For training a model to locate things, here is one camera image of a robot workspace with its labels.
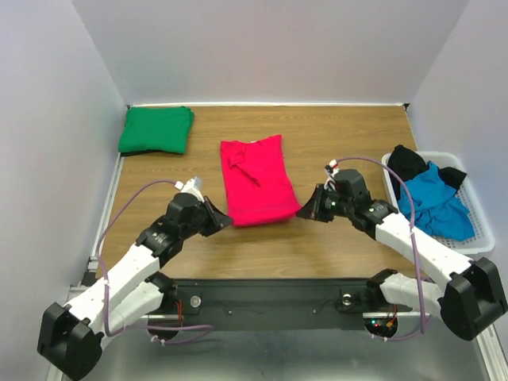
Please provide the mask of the pink red t shirt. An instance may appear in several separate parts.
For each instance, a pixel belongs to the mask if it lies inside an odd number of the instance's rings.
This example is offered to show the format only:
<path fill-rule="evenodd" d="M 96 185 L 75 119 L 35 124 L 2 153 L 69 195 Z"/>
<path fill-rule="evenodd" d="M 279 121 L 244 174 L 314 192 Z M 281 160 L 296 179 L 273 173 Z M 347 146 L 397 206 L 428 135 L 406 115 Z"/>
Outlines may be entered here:
<path fill-rule="evenodd" d="M 227 211 L 235 227 L 285 221 L 300 210 L 286 172 L 282 142 L 280 135 L 249 143 L 221 142 Z"/>

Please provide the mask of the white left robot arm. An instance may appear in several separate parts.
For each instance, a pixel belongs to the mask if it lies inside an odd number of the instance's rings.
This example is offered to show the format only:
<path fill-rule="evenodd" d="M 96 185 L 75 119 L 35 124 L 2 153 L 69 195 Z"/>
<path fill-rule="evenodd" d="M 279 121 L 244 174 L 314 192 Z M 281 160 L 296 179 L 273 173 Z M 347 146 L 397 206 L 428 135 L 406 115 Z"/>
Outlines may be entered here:
<path fill-rule="evenodd" d="M 37 352 L 69 379 L 83 379 L 116 335 L 136 327 L 149 312 L 175 307 L 173 282 L 160 270 L 184 241 L 196 234 L 209 237 L 232 223 L 206 196 L 179 192 L 95 284 L 43 312 Z"/>

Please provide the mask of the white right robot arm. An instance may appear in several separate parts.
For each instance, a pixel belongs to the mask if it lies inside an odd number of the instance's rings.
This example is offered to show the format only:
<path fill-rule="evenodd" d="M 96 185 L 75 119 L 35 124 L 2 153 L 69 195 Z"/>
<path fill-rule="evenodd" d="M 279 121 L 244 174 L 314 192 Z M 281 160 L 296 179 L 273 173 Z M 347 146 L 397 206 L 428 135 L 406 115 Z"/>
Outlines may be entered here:
<path fill-rule="evenodd" d="M 366 303 L 375 310 L 403 305 L 440 318 L 457 337 L 470 341 L 507 312 L 498 269 L 487 258 L 470 260 L 410 222 L 389 202 L 373 199 L 355 169 L 330 168 L 297 217 L 330 222 L 346 217 L 354 228 L 411 260 L 409 278 L 385 269 L 367 281 Z"/>

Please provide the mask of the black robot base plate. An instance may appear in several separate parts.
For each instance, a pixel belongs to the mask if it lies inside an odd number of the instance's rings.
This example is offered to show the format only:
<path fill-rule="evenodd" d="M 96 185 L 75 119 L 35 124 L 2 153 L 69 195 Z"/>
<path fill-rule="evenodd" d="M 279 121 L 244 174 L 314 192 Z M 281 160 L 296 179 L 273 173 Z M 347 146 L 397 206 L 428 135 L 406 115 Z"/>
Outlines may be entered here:
<path fill-rule="evenodd" d="M 178 279 L 143 325 L 210 325 L 215 331 L 362 330 L 364 318 L 393 307 L 353 279 Z"/>

